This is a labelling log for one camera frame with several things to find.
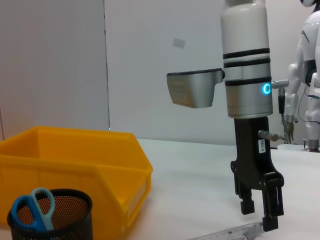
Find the yellow plastic bin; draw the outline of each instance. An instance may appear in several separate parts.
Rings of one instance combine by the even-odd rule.
[[[37,187],[75,189],[92,198],[94,239],[113,239],[133,223],[152,171],[133,134],[32,128],[0,143],[0,224]]]

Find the table surface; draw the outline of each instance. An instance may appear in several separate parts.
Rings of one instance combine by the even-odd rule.
[[[187,240],[261,221],[262,194],[253,191],[255,213],[242,215],[230,162],[235,146],[139,140],[153,166],[151,193],[126,240]],[[319,153],[272,150],[284,176],[284,216],[279,229],[257,240],[319,239]],[[1,240],[11,240],[0,229]]]

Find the ruler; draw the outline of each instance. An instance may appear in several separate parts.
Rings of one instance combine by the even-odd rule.
[[[189,240],[253,240],[262,233],[264,233],[263,223],[258,221]]]

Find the blue scissors handle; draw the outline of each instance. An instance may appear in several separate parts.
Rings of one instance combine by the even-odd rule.
[[[36,198],[36,193],[44,193],[49,201],[50,201],[50,208],[49,208],[49,211],[47,214],[43,214],[40,206],[39,206],[39,203],[38,203],[38,200]],[[56,201],[55,201],[55,197],[54,195],[46,188],[43,188],[43,187],[39,187],[39,188],[36,188],[35,190],[33,190],[30,194],[31,198],[33,199],[33,202],[34,202],[34,205],[35,207],[37,208],[37,211],[39,212],[39,215],[42,219],[42,222],[46,228],[47,231],[51,231],[54,229],[54,226],[52,224],[52,215],[54,214],[54,211],[55,211],[55,208],[56,208]]]
[[[33,222],[28,225],[28,224],[24,224],[20,221],[20,219],[18,218],[18,207],[19,205],[25,202],[26,205],[29,207],[30,213],[33,217]],[[18,225],[18,227],[22,228],[22,229],[31,229],[34,230],[36,232],[46,232],[46,226],[44,225],[40,213],[36,207],[36,204],[34,202],[34,200],[27,195],[23,195],[21,197],[19,197],[14,203],[13,206],[11,208],[11,217],[13,219],[13,221],[15,222],[15,224]]]

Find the pen holder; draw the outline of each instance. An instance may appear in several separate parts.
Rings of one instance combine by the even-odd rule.
[[[73,189],[55,189],[51,190],[51,193],[55,200],[55,210],[51,218],[54,230],[35,232],[21,229],[14,223],[9,212],[7,222],[11,228],[12,240],[93,240],[91,198],[84,192]],[[48,197],[39,192],[36,199],[42,212],[46,214],[50,207]],[[17,215],[23,224],[30,225],[33,222],[24,202],[18,206]]]

